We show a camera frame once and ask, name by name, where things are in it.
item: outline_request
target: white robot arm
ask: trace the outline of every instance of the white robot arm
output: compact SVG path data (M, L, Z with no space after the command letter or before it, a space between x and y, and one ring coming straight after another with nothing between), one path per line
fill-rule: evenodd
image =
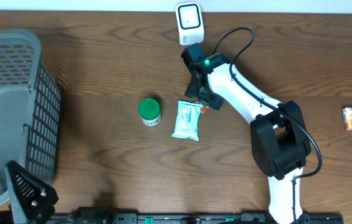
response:
M296 126L262 103L278 108L302 123L304 128L298 105L292 101L282 104L267 96L244 78L234 65L234 75L231 76L230 60L221 53L207 56L200 45L194 44L186 48L181 58L192 75L186 96L196 97L216 110L220 109L223 100L227 100L250 124L252 155L258 167L269 177L269 213L277 223L292 223L295 217L302 215L300 181L296 180L294 203L292 180L303 172L306 156L311 153L310 143ZM285 127L285 131L275 135L277 127Z
M213 72L207 75L208 84L211 90L222 96L227 100L250 124L256 119L259 114L266 115L272 110L264 105L261 105L255 98L244 91L232 78L229 73L229 64L225 63L213 69ZM264 98L266 102L278 108L281 102L271 98L261 92L256 86L251 84L244 78L236 69L235 65L232 67L236 79L246 86L250 91L257 96ZM277 223L291 223L293 222L292 211L292 178L300 175L303 168L296 168L289 172L282 180L277 180L275 177L269 178L270 187L270 206L269 212ZM300 179L297 179L297 192L295 197L295 214L299 217L303 211L299 202L299 184Z

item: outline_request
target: white package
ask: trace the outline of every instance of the white package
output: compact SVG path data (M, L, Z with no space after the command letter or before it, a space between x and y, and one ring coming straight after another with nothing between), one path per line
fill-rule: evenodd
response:
M178 101L176 127L171 135L176 138L190 138L198 141L198 118L203 105Z

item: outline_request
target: wood grain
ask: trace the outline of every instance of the wood grain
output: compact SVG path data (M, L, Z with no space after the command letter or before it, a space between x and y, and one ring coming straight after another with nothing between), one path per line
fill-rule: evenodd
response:
M237 62L258 88L302 108L324 164L302 180L309 212L340 212L352 223L352 15L205 13L207 52L229 30L256 30ZM267 178L251 154L249 127L228 104L199 120L199 142L172 138L190 74L180 59L174 13L0 11L0 29L33 31L42 60L65 92L57 178L58 212L116 206L140 212L265 210ZM231 35L233 56L250 35ZM159 125L138 116L140 100L162 107ZM306 172L316 167L308 157Z

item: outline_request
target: black cable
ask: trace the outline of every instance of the black cable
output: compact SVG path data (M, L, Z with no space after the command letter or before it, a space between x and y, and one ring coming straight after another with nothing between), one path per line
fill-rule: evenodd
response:
M217 43L216 47L214 48L214 51L213 53L216 52L218 46L220 45L220 43L224 40L224 38L226 38L228 35L232 34L233 32L237 31L237 30L248 30L250 31L250 33L252 34L252 40L240 51L238 52L238 54L236 54L234 56L234 58L232 58L231 62L230 62L230 75L231 75L231 78L243 89L245 90L249 95L251 95L253 98L255 98L257 101L259 101L262 105L270 108L271 110L274 110L276 111L278 114L282 115L285 119L289 120L291 123L293 123L294 125L296 125L306 136L307 138L310 140L310 142L312 143L315 151L316 151L316 154L317 154L317 158L318 158L318 166L317 168L313 171L313 172L310 172L308 174L302 174L302 175L297 175L295 177L292 178L292 211L293 211L293 223L296 223L296 214L295 214L295 186L296 186L296 180L299 179L299 178L305 178L305 177L311 177L315 174L317 174L321 167L322 167L322 163L323 163L323 159L322 159L322 156L321 156L321 152L320 152L320 148L317 146L317 143L314 141L314 139L312 138L312 136L306 131L305 128L303 128L303 126L293 117L289 116L288 114L284 113L283 111L281 111L280 109L274 107L273 105L267 103L264 98L261 98L259 96L257 96L255 93L251 92L248 88L246 88L238 79L235 78L235 74L232 72L232 66L235 62L235 60L238 58L238 56L240 54L242 54L251 44L252 42L255 40L255 31L253 31L252 29L250 28L247 28L247 27L240 27L240 28L236 28L230 32L228 32L223 38L220 39L220 41Z

